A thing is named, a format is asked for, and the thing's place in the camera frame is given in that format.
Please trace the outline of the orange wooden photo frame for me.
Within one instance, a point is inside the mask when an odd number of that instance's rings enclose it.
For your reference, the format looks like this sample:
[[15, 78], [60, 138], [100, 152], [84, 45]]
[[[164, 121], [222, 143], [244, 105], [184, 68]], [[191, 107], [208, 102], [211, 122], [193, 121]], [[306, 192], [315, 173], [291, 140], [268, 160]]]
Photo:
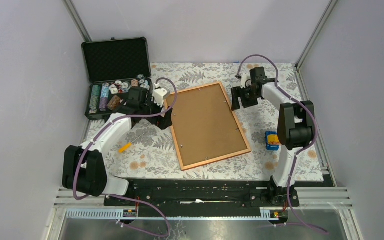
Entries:
[[228, 94], [220, 81], [170, 94], [170, 128], [182, 171], [252, 151]]

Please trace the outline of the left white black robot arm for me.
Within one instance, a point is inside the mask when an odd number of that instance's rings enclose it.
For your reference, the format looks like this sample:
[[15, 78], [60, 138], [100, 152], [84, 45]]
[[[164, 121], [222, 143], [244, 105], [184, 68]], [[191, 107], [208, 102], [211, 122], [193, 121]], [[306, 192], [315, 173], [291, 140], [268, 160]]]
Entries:
[[164, 108], [170, 91], [163, 87], [131, 87], [114, 108], [103, 127], [79, 146], [70, 145], [64, 152], [62, 186], [85, 196], [116, 195], [124, 206], [132, 204], [135, 192], [126, 179], [111, 176], [104, 160], [116, 143], [137, 123], [145, 119], [165, 130], [172, 125], [172, 106]]

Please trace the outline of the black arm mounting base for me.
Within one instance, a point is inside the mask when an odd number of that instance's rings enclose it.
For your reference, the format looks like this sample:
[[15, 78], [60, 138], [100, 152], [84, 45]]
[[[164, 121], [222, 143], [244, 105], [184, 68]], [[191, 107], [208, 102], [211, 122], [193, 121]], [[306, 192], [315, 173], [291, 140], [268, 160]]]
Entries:
[[260, 207], [287, 205], [286, 191], [261, 180], [130, 178], [126, 199], [104, 197], [105, 207], [132, 207], [139, 217], [256, 217]]

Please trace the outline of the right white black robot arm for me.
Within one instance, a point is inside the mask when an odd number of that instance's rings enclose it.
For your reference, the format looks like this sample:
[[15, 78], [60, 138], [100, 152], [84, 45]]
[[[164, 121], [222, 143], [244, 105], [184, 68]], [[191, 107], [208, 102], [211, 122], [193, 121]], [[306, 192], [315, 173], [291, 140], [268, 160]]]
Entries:
[[299, 101], [283, 90], [278, 79], [269, 78], [263, 67], [248, 74], [237, 73], [240, 86], [231, 88], [232, 111], [269, 101], [278, 111], [277, 136], [280, 142], [278, 170], [270, 177], [265, 200], [273, 206], [289, 205], [293, 197], [298, 155], [311, 147], [317, 137], [314, 104]]

